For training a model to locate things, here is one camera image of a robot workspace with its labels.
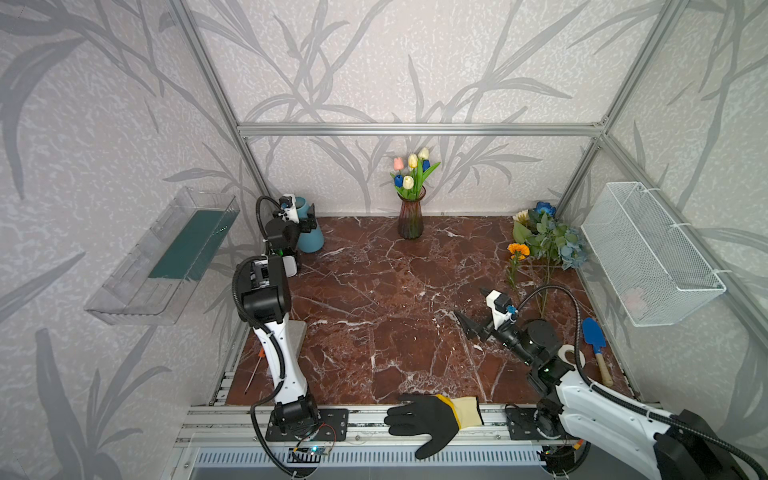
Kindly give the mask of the white tulip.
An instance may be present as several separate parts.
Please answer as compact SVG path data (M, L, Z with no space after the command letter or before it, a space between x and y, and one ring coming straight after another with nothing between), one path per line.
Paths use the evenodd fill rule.
M418 153L415 153L415 154L417 155L418 160L419 160L419 173L418 173L418 176L416 177L416 183L415 183L416 192L417 192L417 195L419 195L421 193L421 190L422 190L422 188L424 186L425 181L440 166L440 163L439 162L436 162L436 163L432 163L431 162L431 160L430 160L430 149L427 148L427 147L423 147ZM425 173L422 172L422 160L423 159L428 159L430 161L430 164L431 164L429 170L427 172L425 172Z

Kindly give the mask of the pink glass vase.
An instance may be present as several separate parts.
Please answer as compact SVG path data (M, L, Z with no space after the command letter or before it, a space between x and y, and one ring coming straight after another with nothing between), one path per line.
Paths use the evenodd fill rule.
M420 193L414 199L399 195L401 208L398 218L398 233L407 240L419 238L424 229L421 202L426 195L426 188L421 187Z

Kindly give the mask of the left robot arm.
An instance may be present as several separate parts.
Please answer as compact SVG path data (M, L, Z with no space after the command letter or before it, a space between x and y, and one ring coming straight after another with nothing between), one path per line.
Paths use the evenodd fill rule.
M267 247L235 270L231 291L238 316L257 335L270 368L274 390L271 422L283 435L304 436L319 427L320 413L298 364L290 327L288 279L299 271L296 246L300 225L278 216L257 225Z

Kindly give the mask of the teal ceramic vase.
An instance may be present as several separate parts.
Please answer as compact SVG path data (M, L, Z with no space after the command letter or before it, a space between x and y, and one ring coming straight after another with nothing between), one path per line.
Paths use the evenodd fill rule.
M318 225L315 204L310 204L304 197L296 197L296 210L301 233L298 249L304 253L315 253L324 246L324 236Z

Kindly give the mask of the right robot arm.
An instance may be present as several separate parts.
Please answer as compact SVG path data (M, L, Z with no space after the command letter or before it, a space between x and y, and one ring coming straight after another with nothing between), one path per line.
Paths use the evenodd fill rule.
M468 338L496 339L528 366L539 394L536 425L546 437L565 433L602 449L648 479L744 479L744 465L764 479L750 455L720 439L699 415L652 408L590 379L580 359L563 360L563 341L544 319L517 324L518 306L497 290L482 292L489 318L455 317Z

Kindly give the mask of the orange marigold flower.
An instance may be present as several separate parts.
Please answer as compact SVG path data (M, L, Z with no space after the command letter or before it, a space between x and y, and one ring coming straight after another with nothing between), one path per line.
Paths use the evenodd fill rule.
M511 243L508 245L507 250L510 253L506 269L506 281L510 287L516 288L516 275L520 269L521 264L530 256L529 246L521 243Z

